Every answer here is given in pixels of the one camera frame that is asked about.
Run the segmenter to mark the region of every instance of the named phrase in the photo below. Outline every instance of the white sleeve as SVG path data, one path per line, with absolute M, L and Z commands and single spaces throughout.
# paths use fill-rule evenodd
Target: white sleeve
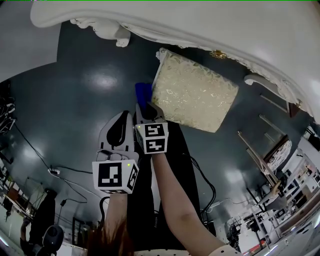
M 224 245 L 214 250 L 209 256 L 241 256 L 242 254 L 230 245 Z

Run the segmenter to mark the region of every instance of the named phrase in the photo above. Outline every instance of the blue object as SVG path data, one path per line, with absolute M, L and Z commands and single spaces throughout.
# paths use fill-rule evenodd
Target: blue object
M 151 101 L 152 97 L 152 84 L 138 82 L 135 84 L 135 95 L 136 100 L 141 108 L 141 110 L 146 110 L 147 102 Z

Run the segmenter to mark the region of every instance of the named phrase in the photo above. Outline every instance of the white cube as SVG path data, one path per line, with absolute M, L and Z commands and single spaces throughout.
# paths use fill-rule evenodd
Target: white cube
M 167 152 L 169 136 L 167 122 L 136 124 L 134 131 L 145 154 Z
M 96 190 L 108 194 L 132 194 L 139 168 L 135 160 L 92 162 Z

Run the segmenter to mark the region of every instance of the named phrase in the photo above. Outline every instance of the hair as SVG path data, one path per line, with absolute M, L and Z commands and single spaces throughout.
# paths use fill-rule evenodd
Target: hair
M 103 223 L 92 230 L 86 256 L 133 256 L 134 246 L 127 231 L 127 221 L 120 221 L 115 230 L 109 234 Z

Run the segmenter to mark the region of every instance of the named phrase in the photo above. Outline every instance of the dark blue floor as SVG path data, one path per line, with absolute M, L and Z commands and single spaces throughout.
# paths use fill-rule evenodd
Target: dark blue floor
M 18 127 L 48 164 L 91 171 L 101 128 L 123 110 L 134 113 L 135 83 L 153 82 L 159 67 L 156 51 L 160 47 L 197 61 L 239 85 L 238 95 L 216 133 L 186 126 L 182 131 L 190 154 L 216 188 L 216 200 L 232 198 L 235 203 L 246 200 L 246 187 L 254 190 L 265 179 L 247 154 L 237 130 L 242 130 L 254 148 L 265 154 L 271 144 L 264 133 L 269 130 L 273 133 L 258 118 L 258 114 L 263 114 L 289 135 L 294 150 L 310 117 L 299 112 L 296 117 L 289 118 L 259 94 L 263 92 L 282 105 L 284 101 L 258 84 L 249 86 L 243 82 L 248 72 L 245 67 L 233 60 L 212 58 L 204 50 L 180 49 L 134 34 L 129 45 L 120 48 L 114 40 L 97 37 L 91 28 L 80 29 L 65 22 L 61 26 L 57 62 L 24 72 L 11 80 Z M 63 199 L 81 199 L 62 180 L 48 173 L 15 128 L 7 138 L 14 157 L 9 171 L 18 184 L 23 185 L 30 176 L 42 181 L 45 187 L 57 190 L 56 213 L 59 213 Z M 89 174 L 64 170 L 61 176 L 94 191 Z M 211 198 L 211 190 L 197 171 L 196 178 L 200 205 L 204 206 Z M 84 221 L 99 219 L 99 199 L 74 188 L 89 202 L 82 205 L 68 202 L 61 215 L 69 220 L 73 215 Z M 241 209 L 242 205 L 227 200 L 215 207 L 210 217 L 225 221 Z

